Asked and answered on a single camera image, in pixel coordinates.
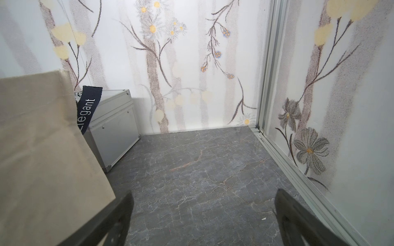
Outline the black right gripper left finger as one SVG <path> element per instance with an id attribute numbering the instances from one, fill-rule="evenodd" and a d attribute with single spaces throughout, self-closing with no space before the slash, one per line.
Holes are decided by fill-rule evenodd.
<path id="1" fill-rule="evenodd" d="M 128 235 L 134 199 L 129 191 L 118 197 L 91 218 L 60 246 L 123 246 Z"/>

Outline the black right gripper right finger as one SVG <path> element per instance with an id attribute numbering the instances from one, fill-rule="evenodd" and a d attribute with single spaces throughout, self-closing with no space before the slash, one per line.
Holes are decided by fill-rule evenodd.
<path id="1" fill-rule="evenodd" d="M 275 208 L 283 245 L 347 245 L 283 189 L 277 190 Z"/>

